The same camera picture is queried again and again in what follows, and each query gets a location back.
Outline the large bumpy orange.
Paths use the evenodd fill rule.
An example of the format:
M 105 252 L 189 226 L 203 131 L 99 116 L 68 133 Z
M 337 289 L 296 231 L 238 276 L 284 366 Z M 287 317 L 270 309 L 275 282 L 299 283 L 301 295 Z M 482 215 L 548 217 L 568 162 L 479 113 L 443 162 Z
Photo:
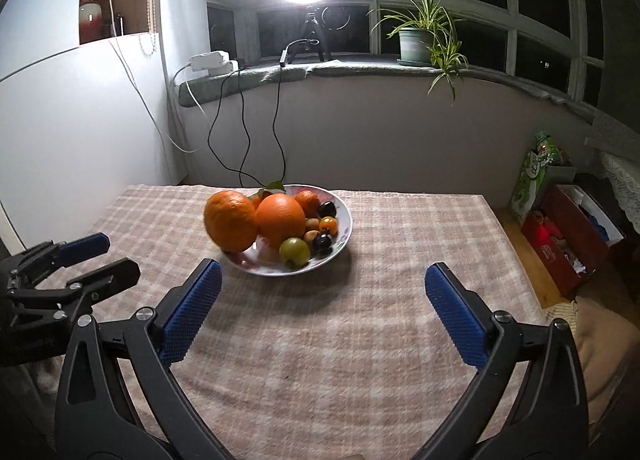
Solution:
M 257 238 L 253 203 L 237 191 L 212 194 L 206 201 L 203 218 L 207 235 L 224 252 L 243 252 Z

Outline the mandarin with green leaf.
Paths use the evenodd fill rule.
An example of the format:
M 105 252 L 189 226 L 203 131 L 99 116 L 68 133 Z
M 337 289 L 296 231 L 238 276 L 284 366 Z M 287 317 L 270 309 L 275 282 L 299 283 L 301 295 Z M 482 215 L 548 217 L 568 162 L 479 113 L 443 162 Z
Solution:
M 252 206 L 254 206 L 254 209 L 257 210 L 258 206 L 262 203 L 262 200 L 264 200 L 265 198 L 271 196 L 272 194 L 284 194 L 284 193 L 285 193 L 284 185 L 278 180 L 275 180 L 274 182 L 271 182 L 266 186 L 260 187 L 258 191 L 254 192 L 254 194 L 250 194 L 248 196 L 248 200 L 250 200 L 250 203 L 252 204 Z

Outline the large round orange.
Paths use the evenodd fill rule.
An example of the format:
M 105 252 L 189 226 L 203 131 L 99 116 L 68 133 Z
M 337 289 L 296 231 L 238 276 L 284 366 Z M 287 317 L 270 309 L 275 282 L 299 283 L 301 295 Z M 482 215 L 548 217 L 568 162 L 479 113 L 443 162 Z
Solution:
M 258 235 L 277 249 L 288 238 L 302 238 L 306 228 L 303 208 L 288 194 L 270 194 L 256 210 Z

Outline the green grape fruit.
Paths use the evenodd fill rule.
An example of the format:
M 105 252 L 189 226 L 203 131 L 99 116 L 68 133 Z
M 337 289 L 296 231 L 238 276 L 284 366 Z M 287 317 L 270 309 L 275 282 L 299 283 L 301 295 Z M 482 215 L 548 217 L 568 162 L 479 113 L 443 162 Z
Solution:
M 308 244 L 301 238 L 288 238 L 279 248 L 280 260 L 288 268 L 302 268 L 310 260 L 311 253 Z

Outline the brown longan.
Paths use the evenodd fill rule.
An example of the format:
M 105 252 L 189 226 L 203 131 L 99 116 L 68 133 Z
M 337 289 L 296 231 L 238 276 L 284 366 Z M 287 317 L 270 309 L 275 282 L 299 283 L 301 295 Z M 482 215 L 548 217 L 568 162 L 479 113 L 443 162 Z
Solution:
M 309 217 L 306 219 L 306 231 L 310 230 L 318 230 L 319 229 L 320 220 L 315 217 Z
M 306 234 L 304 235 L 304 241 L 306 243 L 312 243 L 314 241 L 314 238 L 316 238 L 318 235 L 318 230 L 308 230 L 308 232 L 306 232 Z

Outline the small mandarin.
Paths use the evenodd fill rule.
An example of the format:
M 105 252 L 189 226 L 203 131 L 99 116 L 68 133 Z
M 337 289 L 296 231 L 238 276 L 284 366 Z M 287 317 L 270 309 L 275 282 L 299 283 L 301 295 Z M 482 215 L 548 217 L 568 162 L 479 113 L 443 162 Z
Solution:
M 310 189 L 303 189 L 295 195 L 294 199 L 303 209 L 306 217 L 311 218 L 318 215 L 321 206 L 318 194 Z

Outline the dark cherry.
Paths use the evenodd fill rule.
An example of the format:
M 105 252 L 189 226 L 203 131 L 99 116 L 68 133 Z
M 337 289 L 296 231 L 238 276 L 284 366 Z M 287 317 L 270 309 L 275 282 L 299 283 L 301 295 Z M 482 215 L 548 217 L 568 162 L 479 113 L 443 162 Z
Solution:
M 319 235 L 314 238 L 311 246 L 312 250 L 314 250 L 314 254 L 320 256 L 328 255 L 332 252 L 333 238 L 330 235 L 319 232 Z
M 336 217 L 337 208 L 333 201 L 325 201 L 318 206 L 317 213 L 320 218 Z

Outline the small kumquat orange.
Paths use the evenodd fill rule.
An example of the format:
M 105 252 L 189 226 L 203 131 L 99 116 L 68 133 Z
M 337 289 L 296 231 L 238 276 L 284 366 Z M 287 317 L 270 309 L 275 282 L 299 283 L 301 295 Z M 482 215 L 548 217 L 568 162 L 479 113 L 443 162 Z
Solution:
M 333 216 L 325 216 L 319 222 L 318 231 L 322 234 L 330 235 L 331 237 L 336 237 L 338 235 L 338 231 L 340 230 L 340 226 L 338 226 L 338 220 Z

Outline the beige cushion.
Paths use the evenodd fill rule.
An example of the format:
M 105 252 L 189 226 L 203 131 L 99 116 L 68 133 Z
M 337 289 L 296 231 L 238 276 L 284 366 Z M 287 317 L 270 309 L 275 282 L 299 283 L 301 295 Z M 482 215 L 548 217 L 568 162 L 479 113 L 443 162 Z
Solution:
M 630 361 L 639 353 L 639 329 L 592 298 L 544 309 L 550 322 L 564 319 L 572 330 L 584 374 L 589 426 L 595 428 L 614 399 Z

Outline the red box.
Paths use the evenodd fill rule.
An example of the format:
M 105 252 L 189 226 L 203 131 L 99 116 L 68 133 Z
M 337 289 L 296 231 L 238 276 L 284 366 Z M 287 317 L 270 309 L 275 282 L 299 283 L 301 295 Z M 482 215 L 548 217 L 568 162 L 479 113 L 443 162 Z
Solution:
M 521 233 L 568 298 L 611 257 L 625 239 L 600 204 L 576 185 L 553 185 L 531 210 Z

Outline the pink plaid tablecloth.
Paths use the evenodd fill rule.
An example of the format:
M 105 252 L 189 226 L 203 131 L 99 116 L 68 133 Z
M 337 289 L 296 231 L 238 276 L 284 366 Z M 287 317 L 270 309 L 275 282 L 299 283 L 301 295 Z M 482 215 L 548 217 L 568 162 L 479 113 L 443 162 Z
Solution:
M 75 298 L 68 322 L 71 337 L 83 316 L 127 319 L 157 306 L 201 261 L 216 261 L 221 291 L 170 370 L 228 459 L 419 459 L 476 373 L 425 295 L 435 263 L 491 310 L 544 321 L 481 196 L 339 191 L 354 223 L 345 249 L 310 272 L 262 277 L 233 267 L 206 234 L 212 194 L 202 186 L 121 194 L 77 238 L 103 232 L 110 250 L 70 267 L 82 276 L 130 258 L 138 283 L 93 306 Z M 144 428 L 162 437 L 130 362 L 119 367 Z

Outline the green snack bag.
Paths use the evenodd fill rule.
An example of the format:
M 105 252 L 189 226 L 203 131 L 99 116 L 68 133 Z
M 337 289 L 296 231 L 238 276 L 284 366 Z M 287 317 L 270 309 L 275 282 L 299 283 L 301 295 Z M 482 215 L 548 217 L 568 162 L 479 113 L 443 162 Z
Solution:
M 549 168 L 569 164 L 568 153 L 556 144 L 548 132 L 536 133 L 535 148 L 527 151 L 510 200 L 510 210 L 518 224 L 524 223 L 534 206 Z

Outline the white power strip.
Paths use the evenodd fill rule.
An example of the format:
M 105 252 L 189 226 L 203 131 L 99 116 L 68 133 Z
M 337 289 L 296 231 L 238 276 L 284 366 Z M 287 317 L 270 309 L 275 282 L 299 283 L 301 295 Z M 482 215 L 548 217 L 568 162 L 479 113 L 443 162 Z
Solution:
M 239 64 L 225 50 L 194 55 L 190 58 L 189 66 L 192 71 L 206 71 L 209 76 L 226 76 L 239 70 Z

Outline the red vase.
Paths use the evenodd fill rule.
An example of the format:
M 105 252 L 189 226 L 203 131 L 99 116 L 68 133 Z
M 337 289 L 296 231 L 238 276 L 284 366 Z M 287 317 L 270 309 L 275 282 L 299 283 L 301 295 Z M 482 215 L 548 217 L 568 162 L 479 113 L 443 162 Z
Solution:
M 96 41 L 101 37 L 103 18 L 102 6 L 98 0 L 79 0 L 78 24 L 81 44 Z

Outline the black tripod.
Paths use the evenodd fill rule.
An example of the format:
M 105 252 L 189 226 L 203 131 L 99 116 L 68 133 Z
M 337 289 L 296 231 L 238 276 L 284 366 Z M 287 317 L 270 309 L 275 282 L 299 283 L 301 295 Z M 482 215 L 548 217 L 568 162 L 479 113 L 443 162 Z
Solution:
M 329 41 L 326 38 L 326 26 L 322 20 L 322 7 L 309 6 L 306 10 L 302 33 L 289 42 L 281 57 L 282 66 L 292 64 L 296 56 L 304 50 L 316 52 L 321 62 L 332 59 Z

